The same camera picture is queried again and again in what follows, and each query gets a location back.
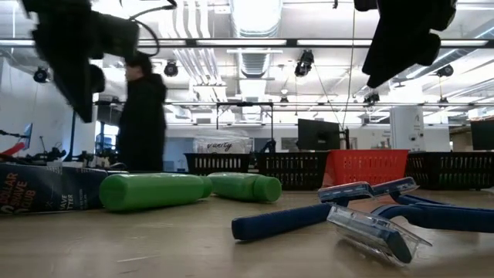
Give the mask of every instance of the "green cylinder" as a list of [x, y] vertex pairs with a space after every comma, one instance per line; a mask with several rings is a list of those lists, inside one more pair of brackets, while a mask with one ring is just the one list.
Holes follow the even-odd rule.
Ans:
[[122, 212], [167, 205], [186, 205], [211, 194], [207, 177], [186, 174], [111, 175], [100, 186], [100, 200], [108, 210]]
[[247, 202], [274, 202], [281, 196], [278, 178], [247, 173], [213, 173], [208, 176], [213, 193]]

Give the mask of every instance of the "razor blade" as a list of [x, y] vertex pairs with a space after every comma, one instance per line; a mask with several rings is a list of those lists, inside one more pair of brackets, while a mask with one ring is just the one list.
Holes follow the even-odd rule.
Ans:
[[409, 264], [420, 245], [431, 243], [388, 219], [333, 205], [327, 220], [350, 244], [394, 265]]
[[349, 201], [373, 198], [374, 192], [368, 182], [360, 181], [321, 188], [317, 191], [317, 196], [322, 203], [336, 202], [338, 205], [347, 206]]
[[374, 186], [369, 185], [367, 182], [360, 181], [329, 188], [321, 188], [317, 192], [317, 195], [321, 202], [336, 202], [338, 205], [346, 206], [349, 201], [378, 198], [383, 195], [401, 195], [417, 188], [418, 185], [413, 178], [401, 178], [396, 181], [389, 181]]
[[418, 185], [415, 183], [415, 180], [412, 177], [406, 177], [374, 185], [372, 190], [374, 192], [374, 197], [381, 197], [383, 195], [393, 195], [394, 193], [401, 195], [414, 191], [417, 188]]

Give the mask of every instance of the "computer monitor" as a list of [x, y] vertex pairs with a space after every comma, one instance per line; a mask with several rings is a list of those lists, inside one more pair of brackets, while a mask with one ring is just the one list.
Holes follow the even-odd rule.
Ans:
[[340, 149], [340, 125], [321, 120], [299, 119], [298, 147], [308, 151]]
[[470, 122], [472, 146], [475, 151], [494, 150], [494, 120], [475, 120]]

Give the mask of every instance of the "person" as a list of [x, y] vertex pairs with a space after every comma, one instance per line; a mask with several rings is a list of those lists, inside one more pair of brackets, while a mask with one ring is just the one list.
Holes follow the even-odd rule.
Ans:
[[125, 63], [127, 101], [117, 135], [118, 160], [132, 172], [163, 171], [167, 87], [153, 73], [148, 55], [137, 52]]

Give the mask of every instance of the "desk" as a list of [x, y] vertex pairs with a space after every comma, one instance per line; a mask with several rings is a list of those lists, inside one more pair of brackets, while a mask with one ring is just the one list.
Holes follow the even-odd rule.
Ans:
[[[494, 206], [494, 194], [486, 191], [416, 194], [460, 205]], [[209, 198], [127, 215], [88, 211], [3, 217], [0, 270], [8, 278], [487, 278], [494, 274], [494, 235], [489, 234], [411, 227], [434, 247], [419, 249], [418, 258], [403, 269], [365, 258], [340, 242], [329, 223], [249, 244], [232, 238], [234, 217], [315, 203], [313, 192], [287, 192], [272, 205]], [[371, 210], [372, 205], [358, 202], [354, 208]]]

